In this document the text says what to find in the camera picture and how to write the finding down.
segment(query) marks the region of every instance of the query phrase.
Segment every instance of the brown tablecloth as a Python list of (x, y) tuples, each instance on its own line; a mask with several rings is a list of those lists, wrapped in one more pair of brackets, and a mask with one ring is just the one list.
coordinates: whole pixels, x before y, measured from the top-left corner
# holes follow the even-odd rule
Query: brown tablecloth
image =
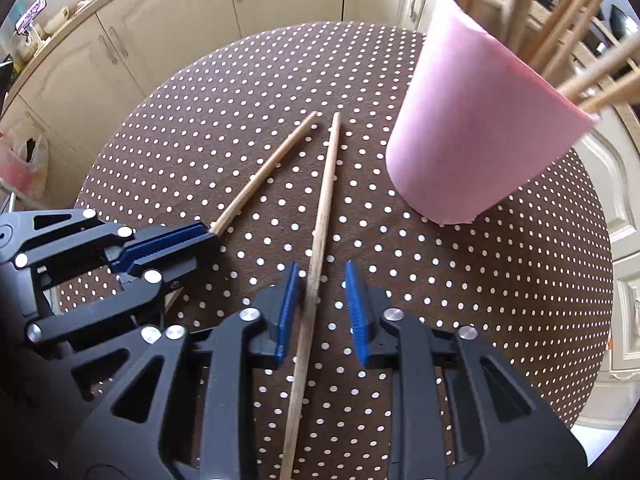
[[(395, 306), (444, 330), (475, 324), (571, 425), (605, 351), (612, 265), (602, 208), (571, 150), (473, 224), (439, 226), (395, 192), (385, 145), (422, 35), (365, 23), (314, 23), (238, 41), (181, 70), (122, 124), (78, 197), (134, 228), (206, 223), (309, 111), (318, 127), (223, 236), (219, 262), (174, 306), (189, 329), (216, 325), (308, 266), (332, 113), (344, 123), (321, 303), (298, 439), (299, 478), (383, 479), (390, 436), (388, 371), (352, 351), (342, 280), (358, 260)], [(65, 308), (111, 294), (106, 273), (65, 287)], [(276, 478), (292, 357), (255, 373), (260, 478)]]

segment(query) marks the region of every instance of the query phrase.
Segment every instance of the table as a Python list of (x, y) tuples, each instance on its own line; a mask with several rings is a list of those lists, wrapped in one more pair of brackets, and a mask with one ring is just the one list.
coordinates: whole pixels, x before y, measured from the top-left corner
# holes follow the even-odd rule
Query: table
[[(294, 126), (318, 110), (317, 127), (223, 236), (219, 262), (184, 289), (172, 310), (189, 329), (216, 325), (276, 282), (288, 261), (308, 266), (328, 128), (332, 113), (342, 112), (299, 478), (386, 476), (390, 374), (361, 369), (352, 351), (342, 288), (349, 259), (389, 291), (395, 306), (425, 323), (444, 330), (474, 323), (568, 425), (606, 349), (609, 237), (573, 150), (469, 225), (429, 222), (395, 192), (385, 145), (421, 42), (410, 30), (311, 23), (233, 43), (140, 104), (78, 197), (77, 207), (134, 228), (209, 223)], [(115, 289), (106, 273), (83, 276), (63, 289), (63, 307)], [(278, 475), (293, 355), (283, 370), (254, 375), (260, 478)]]

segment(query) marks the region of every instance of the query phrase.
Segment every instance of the cup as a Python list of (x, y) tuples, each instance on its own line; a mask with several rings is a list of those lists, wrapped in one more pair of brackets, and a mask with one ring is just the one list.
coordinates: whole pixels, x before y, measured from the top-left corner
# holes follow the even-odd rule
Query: cup
[[(497, 23), (499, 11), (495, 0), (484, 2), (487, 23)], [(470, 223), (564, 155), (593, 123), (454, 0), (438, 0), (386, 168), (421, 215)]]

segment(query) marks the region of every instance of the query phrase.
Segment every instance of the silver screw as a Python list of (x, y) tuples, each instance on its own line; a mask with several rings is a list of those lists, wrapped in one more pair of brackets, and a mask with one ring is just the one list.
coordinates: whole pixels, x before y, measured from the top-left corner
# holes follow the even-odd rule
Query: silver screw
[(399, 308), (388, 308), (382, 315), (387, 321), (400, 321), (404, 317), (404, 311)]
[(24, 253), (20, 253), (15, 257), (15, 266), (18, 267), (18, 269), (23, 268), (28, 263), (29, 263), (29, 259), (27, 258), (27, 255)]
[(155, 326), (143, 326), (140, 331), (140, 335), (142, 336), (142, 339), (152, 345), (160, 339), (162, 332), (160, 332)]
[(133, 230), (131, 227), (123, 225), (118, 229), (118, 236), (120, 238), (129, 238), (133, 234)]
[(145, 273), (142, 277), (147, 280), (149, 283), (160, 283), (162, 280), (162, 274), (155, 269), (145, 270)]
[(32, 343), (37, 343), (38, 341), (40, 341), (40, 338), (42, 337), (42, 330), (40, 330), (40, 327), (37, 326), (35, 323), (31, 323), (27, 327), (27, 337), (29, 338), (29, 341), (31, 341)]
[(472, 341), (473, 339), (478, 337), (478, 330), (476, 330), (476, 328), (473, 326), (466, 325), (466, 326), (460, 327), (460, 330), (458, 330), (458, 335), (462, 339), (467, 339), (468, 341)]
[(242, 321), (254, 321), (260, 317), (260, 311), (257, 308), (250, 306), (240, 311), (240, 319)]
[(182, 325), (171, 325), (165, 334), (169, 339), (180, 339), (186, 332)]

